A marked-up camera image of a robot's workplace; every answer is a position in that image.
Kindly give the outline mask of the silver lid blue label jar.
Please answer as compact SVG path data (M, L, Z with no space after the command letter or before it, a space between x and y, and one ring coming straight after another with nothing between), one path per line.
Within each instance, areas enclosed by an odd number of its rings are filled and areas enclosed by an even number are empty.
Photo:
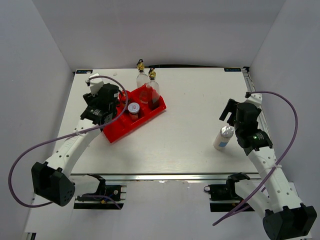
M233 135L234 135L234 129L231 126L223 126L219 130L219 133L217 134L213 142L213 147L216 150L222 150L227 146L227 144L229 143Z

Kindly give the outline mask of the red lid dark sauce jar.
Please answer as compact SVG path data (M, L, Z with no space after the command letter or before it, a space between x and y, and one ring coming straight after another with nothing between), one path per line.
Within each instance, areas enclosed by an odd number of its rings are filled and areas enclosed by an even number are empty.
M124 91L118 91L118 103L121 106L125 106L127 101L127 96Z

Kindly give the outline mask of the white lid brown spice jar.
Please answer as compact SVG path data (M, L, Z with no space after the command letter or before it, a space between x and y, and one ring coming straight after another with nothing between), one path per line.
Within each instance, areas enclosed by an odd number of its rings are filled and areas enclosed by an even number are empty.
M139 119L140 105L137 102L131 102L127 106L127 110L129 112L130 118L133 122L135 122Z

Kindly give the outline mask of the clear liquid glass bottle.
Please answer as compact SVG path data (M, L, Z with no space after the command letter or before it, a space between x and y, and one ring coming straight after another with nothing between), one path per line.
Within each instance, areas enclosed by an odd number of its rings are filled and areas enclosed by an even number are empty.
M148 92L146 85L149 83L149 77L145 73L145 65L143 59L139 59L136 64L138 75L136 77L137 88L140 89L139 99L142 104L148 103Z

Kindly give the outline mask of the dark liquid glass bottle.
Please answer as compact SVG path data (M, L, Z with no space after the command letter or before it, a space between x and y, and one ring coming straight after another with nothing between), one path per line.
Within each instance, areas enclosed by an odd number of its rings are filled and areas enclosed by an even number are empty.
M149 83L147 86L149 99L148 106L151 110L154 110L159 107L159 99L160 99L160 86L156 82L156 72L155 68L151 67L148 72Z

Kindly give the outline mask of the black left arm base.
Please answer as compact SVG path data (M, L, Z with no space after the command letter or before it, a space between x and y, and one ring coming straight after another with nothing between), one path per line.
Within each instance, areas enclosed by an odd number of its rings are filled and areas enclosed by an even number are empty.
M88 193L88 195L95 196L77 196L76 200L80 202L95 201L100 203L102 200L109 203L106 197L113 199L115 202L120 202L126 199L127 186L126 185L106 185L100 193Z

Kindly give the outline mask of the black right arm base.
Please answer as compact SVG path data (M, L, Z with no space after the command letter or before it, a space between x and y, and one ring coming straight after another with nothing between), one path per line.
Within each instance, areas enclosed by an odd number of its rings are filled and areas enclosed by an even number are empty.
M232 193L226 184L210 184L203 188L203 191L209 194L209 199L212 202L241 202L244 199Z

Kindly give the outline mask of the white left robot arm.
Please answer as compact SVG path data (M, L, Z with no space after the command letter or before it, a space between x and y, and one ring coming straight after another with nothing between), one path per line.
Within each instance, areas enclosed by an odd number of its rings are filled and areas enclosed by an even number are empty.
M73 197L90 195L99 200L106 193L106 181L99 175L71 177L76 162L101 133L103 124L117 115L119 87L102 82L99 87L95 93L83 95L87 107L73 131L75 136L68 137L45 162L36 162L31 168L34 192L61 207Z

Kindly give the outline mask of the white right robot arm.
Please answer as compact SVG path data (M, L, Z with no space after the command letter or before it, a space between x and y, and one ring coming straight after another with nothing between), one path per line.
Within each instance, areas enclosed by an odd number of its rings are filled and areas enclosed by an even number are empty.
M317 218L313 206L306 206L291 188L282 167L277 163L273 143L258 128L261 109L245 101L229 99L220 120L234 127L239 146L255 166L259 186L243 173L230 175L226 195L239 197L261 217L265 233L271 240L287 240L307 236Z

